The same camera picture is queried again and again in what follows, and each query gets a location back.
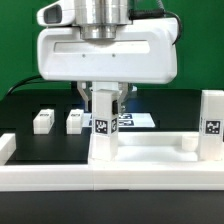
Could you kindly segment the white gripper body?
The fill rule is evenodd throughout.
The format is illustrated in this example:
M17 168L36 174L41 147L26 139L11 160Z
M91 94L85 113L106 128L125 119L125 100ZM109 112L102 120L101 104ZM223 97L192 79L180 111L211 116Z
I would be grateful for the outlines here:
M46 80L166 84L177 75L173 18L136 20L113 40L80 38L77 27L47 28L37 40L39 73Z

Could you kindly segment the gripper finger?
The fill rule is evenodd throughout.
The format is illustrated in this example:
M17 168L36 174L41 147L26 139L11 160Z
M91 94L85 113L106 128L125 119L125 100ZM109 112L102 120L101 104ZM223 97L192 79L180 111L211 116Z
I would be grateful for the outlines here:
M77 89L85 103L85 110L92 111L92 83L87 81L78 81Z
M112 102L112 113L123 114L126 111L125 101L130 96L133 85L130 83L118 83L115 90L117 91L116 99Z

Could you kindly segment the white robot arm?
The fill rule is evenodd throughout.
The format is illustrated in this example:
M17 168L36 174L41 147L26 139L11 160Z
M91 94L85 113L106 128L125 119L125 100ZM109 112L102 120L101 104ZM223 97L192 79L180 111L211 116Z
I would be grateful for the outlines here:
M167 84L177 75L178 15L163 8L135 10L130 0L57 0L37 12L40 75L75 81L88 109L99 89L119 92L134 83Z

